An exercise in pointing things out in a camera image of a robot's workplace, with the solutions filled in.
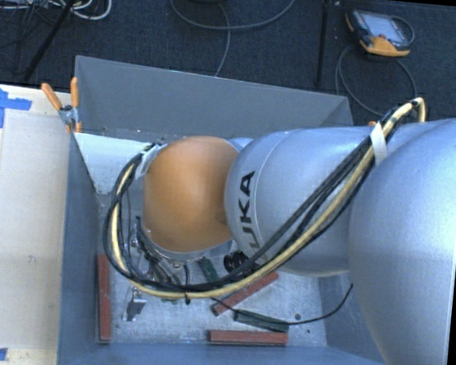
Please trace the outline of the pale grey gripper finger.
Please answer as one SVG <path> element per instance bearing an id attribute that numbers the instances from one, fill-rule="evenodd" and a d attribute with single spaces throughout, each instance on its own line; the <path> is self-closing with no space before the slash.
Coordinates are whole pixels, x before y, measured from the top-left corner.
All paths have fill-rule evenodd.
<path id="1" fill-rule="evenodd" d="M 130 288 L 124 304 L 123 321 L 135 321 L 143 311 L 147 301 L 137 288 Z"/>

